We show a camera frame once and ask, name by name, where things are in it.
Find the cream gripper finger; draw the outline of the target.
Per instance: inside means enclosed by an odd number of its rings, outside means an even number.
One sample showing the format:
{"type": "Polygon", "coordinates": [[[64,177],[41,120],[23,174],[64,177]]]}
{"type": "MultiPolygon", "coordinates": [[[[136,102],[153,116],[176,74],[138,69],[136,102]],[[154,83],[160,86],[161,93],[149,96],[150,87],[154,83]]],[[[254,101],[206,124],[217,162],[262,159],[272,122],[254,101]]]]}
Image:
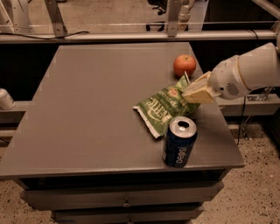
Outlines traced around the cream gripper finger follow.
{"type": "Polygon", "coordinates": [[[185,88],[186,92],[193,92],[209,85],[211,73],[206,72],[185,88]]]}
{"type": "Polygon", "coordinates": [[[214,91],[210,87],[184,92],[182,94],[183,98],[189,103],[212,103],[220,95],[221,93],[214,91]]]}

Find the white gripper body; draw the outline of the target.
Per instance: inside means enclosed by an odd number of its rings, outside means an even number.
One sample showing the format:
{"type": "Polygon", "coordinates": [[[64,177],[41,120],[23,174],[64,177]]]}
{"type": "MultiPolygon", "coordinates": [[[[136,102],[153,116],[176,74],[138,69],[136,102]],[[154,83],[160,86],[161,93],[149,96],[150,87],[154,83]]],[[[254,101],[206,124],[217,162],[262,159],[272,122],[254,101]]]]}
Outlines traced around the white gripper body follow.
{"type": "Polygon", "coordinates": [[[235,55],[223,60],[211,72],[209,84],[223,99],[233,100],[251,92],[242,77],[239,58],[235,55]]]}

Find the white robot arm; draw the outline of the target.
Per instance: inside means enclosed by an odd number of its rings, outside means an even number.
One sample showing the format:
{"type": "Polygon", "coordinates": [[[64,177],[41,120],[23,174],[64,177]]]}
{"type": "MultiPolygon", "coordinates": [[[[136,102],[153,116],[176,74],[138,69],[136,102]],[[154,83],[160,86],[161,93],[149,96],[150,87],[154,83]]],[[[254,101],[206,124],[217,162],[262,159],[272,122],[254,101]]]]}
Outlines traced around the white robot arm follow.
{"type": "Polygon", "coordinates": [[[187,80],[182,90],[189,103],[210,103],[216,97],[233,100],[260,88],[280,86],[279,38],[242,55],[221,61],[212,71],[193,82],[187,80]]]}

